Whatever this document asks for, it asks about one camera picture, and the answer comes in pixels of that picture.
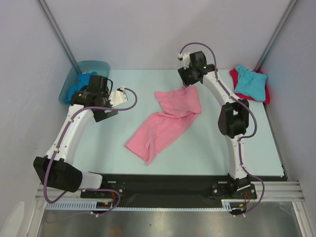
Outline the pink t shirt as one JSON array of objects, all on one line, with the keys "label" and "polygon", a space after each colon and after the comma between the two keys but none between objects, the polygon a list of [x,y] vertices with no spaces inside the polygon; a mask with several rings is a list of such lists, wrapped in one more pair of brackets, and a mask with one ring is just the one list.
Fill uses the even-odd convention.
[{"label": "pink t shirt", "polygon": [[155,98],[161,111],[151,114],[125,144],[145,164],[178,139],[202,112],[195,86],[155,92]]}]

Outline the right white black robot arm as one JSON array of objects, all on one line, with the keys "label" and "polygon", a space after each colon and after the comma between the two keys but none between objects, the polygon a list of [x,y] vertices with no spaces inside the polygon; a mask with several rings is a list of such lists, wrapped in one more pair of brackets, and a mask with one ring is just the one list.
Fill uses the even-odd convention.
[{"label": "right white black robot arm", "polygon": [[241,137],[246,134],[249,126],[249,112],[246,100],[239,100],[221,79],[215,65],[208,64],[202,51],[194,53],[179,53],[178,60],[183,66],[178,73],[185,87],[197,82],[204,85],[213,94],[221,111],[218,118],[218,128],[225,136],[230,160],[228,173],[228,193],[233,198],[239,198],[246,188],[250,187],[248,174],[244,171],[242,161],[243,143]]}]

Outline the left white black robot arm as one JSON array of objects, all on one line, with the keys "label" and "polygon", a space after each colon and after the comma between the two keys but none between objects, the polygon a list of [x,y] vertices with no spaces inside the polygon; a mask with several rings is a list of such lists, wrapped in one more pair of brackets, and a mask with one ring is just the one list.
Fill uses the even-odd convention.
[{"label": "left white black robot arm", "polygon": [[77,90],[70,100],[66,120],[56,140],[45,156],[36,157],[33,167],[46,188],[66,192],[91,189],[102,198],[109,185],[102,175],[82,172],[73,166],[75,153],[86,126],[92,120],[100,122],[118,114],[113,109],[113,82],[107,77],[91,75],[88,85]]}]

